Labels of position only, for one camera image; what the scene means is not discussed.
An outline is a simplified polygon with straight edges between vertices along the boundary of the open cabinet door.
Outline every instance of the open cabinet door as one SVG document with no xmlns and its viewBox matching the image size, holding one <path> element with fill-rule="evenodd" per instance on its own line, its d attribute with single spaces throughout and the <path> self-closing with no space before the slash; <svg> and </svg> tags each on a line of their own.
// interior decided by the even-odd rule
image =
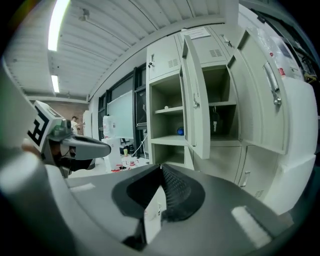
<svg viewBox="0 0 320 256">
<path fill-rule="evenodd" d="M 227 64 L 238 99 L 239 138 L 286 154 L 290 120 L 285 87 L 272 54 L 256 40 L 244 31 Z"/>
<path fill-rule="evenodd" d="M 210 157 L 210 116 L 205 78 L 190 36 L 184 37 L 180 81 L 184 108 L 184 136 L 202 159 Z"/>
</svg>

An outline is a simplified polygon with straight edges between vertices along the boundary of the ceiling light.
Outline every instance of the ceiling light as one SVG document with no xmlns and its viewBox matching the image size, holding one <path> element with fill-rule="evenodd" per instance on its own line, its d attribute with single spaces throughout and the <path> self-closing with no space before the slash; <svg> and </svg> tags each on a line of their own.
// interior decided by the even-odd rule
<svg viewBox="0 0 320 256">
<path fill-rule="evenodd" d="M 56 75 L 51 76 L 52 79 L 52 85 L 55 93 L 59 92 L 59 86 L 58 86 L 58 77 Z"/>
<path fill-rule="evenodd" d="M 69 2 L 70 0 L 57 0 L 55 3 L 50 21 L 48 38 L 48 49 L 51 51 L 57 51 L 59 31 Z"/>
</svg>

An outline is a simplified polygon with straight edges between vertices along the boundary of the ceiling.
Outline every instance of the ceiling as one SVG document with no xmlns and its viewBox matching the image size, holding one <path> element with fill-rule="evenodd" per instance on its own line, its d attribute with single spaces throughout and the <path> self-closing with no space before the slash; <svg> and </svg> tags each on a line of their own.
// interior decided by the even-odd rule
<svg viewBox="0 0 320 256">
<path fill-rule="evenodd" d="M 27 17 L 4 54 L 14 82 L 29 95 L 86 97 L 132 46 L 173 23 L 220 13 L 219 0 L 71 0 L 57 52 L 48 51 L 54 2 Z"/>
</svg>

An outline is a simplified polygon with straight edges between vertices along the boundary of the whiteboard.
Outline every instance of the whiteboard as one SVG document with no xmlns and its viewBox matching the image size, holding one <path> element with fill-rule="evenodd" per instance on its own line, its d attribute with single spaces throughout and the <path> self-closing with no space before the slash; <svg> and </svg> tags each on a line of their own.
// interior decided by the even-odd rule
<svg viewBox="0 0 320 256">
<path fill-rule="evenodd" d="M 107 113 L 113 116 L 116 138 L 133 139 L 132 90 L 107 104 Z"/>
</svg>

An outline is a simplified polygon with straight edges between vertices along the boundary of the cable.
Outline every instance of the cable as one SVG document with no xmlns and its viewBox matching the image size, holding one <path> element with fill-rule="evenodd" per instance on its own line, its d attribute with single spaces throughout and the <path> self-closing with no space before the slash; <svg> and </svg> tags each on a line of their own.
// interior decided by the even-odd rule
<svg viewBox="0 0 320 256">
<path fill-rule="evenodd" d="M 143 147 L 144 159 L 146 159 L 147 157 L 146 157 L 146 150 L 145 150 L 144 142 L 142 142 L 142 147 Z"/>
<path fill-rule="evenodd" d="M 148 137 L 148 136 L 145 136 L 145 138 L 144 138 L 143 141 L 141 142 L 140 146 L 137 148 L 137 150 L 136 150 L 131 156 L 133 156 L 133 155 L 138 151 L 138 149 L 141 148 L 142 144 L 144 143 L 144 141 L 146 140 L 147 137 Z"/>
<path fill-rule="evenodd" d="M 70 149 L 67 151 L 67 153 L 65 153 L 64 155 L 62 155 L 60 158 L 64 158 L 68 153 L 69 153 Z"/>
</svg>

